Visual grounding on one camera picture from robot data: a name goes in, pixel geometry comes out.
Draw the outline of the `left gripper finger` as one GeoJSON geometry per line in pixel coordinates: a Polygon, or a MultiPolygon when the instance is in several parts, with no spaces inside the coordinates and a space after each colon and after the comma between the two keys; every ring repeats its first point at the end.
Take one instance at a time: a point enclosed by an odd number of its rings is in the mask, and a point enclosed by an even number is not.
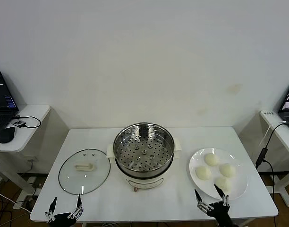
{"type": "Polygon", "coordinates": [[[57,203],[57,197],[55,197],[52,203],[50,204],[49,210],[45,212],[48,222],[55,221],[54,211],[55,211],[56,203],[57,203]]]}
{"type": "Polygon", "coordinates": [[[76,208],[68,215],[68,219],[79,219],[83,212],[84,208],[82,206],[81,194],[79,194],[76,208]]]}

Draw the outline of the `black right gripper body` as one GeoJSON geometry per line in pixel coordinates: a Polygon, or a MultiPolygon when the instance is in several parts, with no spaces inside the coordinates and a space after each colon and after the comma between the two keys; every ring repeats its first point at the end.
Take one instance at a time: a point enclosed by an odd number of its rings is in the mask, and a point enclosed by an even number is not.
{"type": "Polygon", "coordinates": [[[228,211],[230,209],[230,205],[226,202],[219,201],[215,203],[209,204],[211,207],[210,210],[207,211],[207,215],[209,217],[213,217],[216,219],[219,227],[234,227],[232,219],[230,218],[228,211]]]}

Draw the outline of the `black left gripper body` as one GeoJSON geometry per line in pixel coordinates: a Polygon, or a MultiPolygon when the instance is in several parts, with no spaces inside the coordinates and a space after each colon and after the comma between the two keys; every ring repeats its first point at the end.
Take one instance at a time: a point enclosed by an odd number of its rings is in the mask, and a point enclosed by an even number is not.
{"type": "Polygon", "coordinates": [[[75,224],[77,219],[68,213],[56,214],[50,219],[50,224],[75,224]]]}

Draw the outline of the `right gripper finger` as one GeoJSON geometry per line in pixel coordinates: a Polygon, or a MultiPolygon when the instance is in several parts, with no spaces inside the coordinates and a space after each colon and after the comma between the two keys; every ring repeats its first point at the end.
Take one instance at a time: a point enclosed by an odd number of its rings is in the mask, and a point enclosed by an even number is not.
{"type": "Polygon", "coordinates": [[[214,187],[215,187],[217,193],[219,194],[219,196],[222,199],[222,201],[214,203],[214,207],[220,207],[221,205],[224,206],[224,207],[230,207],[230,205],[229,205],[229,196],[225,195],[223,190],[221,188],[219,188],[216,184],[214,184],[214,187]]]}
{"type": "Polygon", "coordinates": [[[197,200],[197,207],[202,211],[202,212],[208,212],[211,211],[212,208],[208,204],[204,203],[201,196],[199,195],[198,191],[194,189],[195,191],[195,196],[197,200]]]}

